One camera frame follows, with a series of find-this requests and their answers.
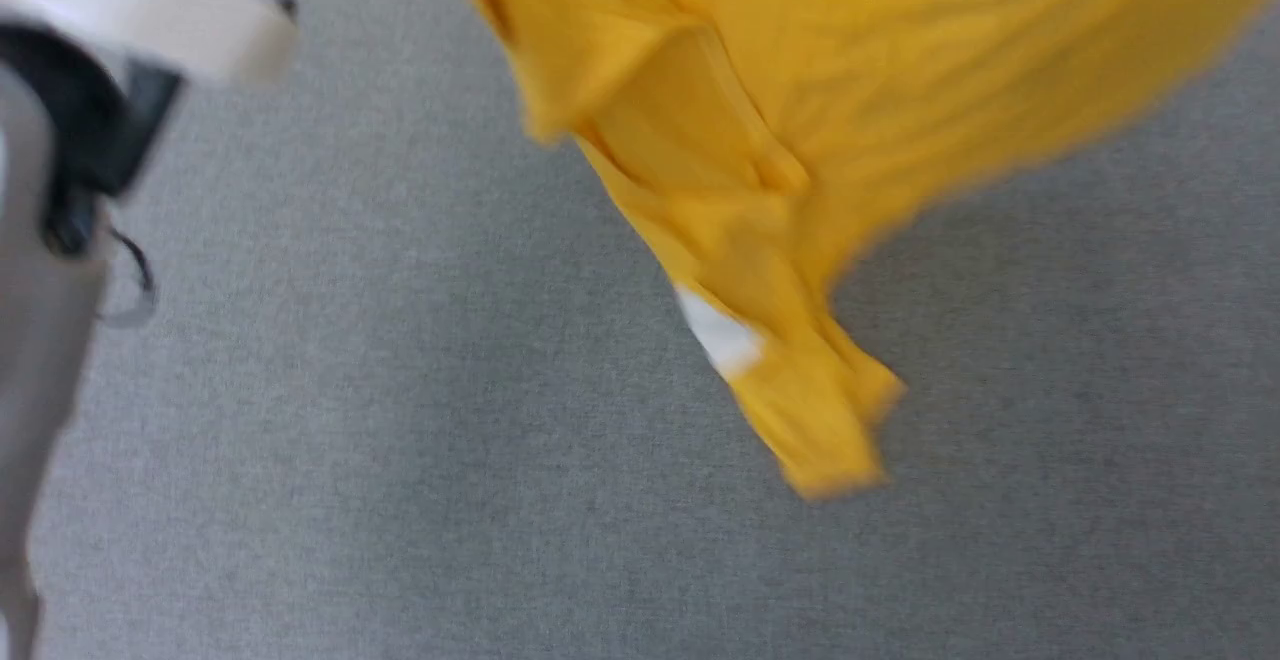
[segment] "white label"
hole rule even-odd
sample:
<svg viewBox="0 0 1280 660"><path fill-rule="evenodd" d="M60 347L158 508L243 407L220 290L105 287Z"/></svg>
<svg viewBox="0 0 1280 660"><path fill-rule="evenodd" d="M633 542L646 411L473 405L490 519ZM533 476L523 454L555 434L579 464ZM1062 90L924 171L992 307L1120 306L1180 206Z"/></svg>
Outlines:
<svg viewBox="0 0 1280 660"><path fill-rule="evenodd" d="M721 377L731 379L760 359L764 342L754 329L719 312L687 288L676 287L676 299Z"/></svg>

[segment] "gray couch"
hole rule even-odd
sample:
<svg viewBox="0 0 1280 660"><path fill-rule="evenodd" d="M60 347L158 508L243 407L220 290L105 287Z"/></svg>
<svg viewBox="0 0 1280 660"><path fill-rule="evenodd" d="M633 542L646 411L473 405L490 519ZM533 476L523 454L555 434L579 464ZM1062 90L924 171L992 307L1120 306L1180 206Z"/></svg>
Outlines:
<svg viewBox="0 0 1280 660"><path fill-rule="evenodd" d="M850 274L911 390L806 505L466 0L302 8L122 215L163 304L52 469L45 657L1280 656L1280 12Z"/></svg>

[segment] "yellow t-shirt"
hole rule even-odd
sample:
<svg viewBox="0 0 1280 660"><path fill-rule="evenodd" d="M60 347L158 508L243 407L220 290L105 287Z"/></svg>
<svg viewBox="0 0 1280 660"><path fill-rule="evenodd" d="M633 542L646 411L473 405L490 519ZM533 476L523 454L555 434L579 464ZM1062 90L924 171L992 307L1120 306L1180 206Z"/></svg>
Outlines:
<svg viewBox="0 0 1280 660"><path fill-rule="evenodd" d="M828 312L941 196L1110 130L1266 0L476 0L539 139L571 132L787 481L882 476L900 382Z"/></svg>

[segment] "cloth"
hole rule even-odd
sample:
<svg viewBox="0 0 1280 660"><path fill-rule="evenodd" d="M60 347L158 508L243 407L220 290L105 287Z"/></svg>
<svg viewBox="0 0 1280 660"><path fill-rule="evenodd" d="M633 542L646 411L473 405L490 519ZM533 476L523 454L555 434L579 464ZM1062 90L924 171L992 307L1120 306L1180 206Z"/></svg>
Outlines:
<svg viewBox="0 0 1280 660"><path fill-rule="evenodd" d="M1133 118L1265 0L476 0L532 136L573 133L787 481L883 477L901 391L832 283L929 203Z"/></svg>

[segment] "gray upholstery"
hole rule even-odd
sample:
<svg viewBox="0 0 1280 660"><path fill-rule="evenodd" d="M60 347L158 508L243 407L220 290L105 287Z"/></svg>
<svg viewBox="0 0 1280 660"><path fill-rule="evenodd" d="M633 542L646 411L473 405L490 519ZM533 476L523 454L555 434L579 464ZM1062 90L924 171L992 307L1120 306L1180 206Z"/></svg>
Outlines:
<svg viewBox="0 0 1280 660"><path fill-rule="evenodd" d="M911 390L810 507L465 0L302 4L123 215L163 306L52 472L46 657L1280 656L1280 13L850 274Z"/></svg>

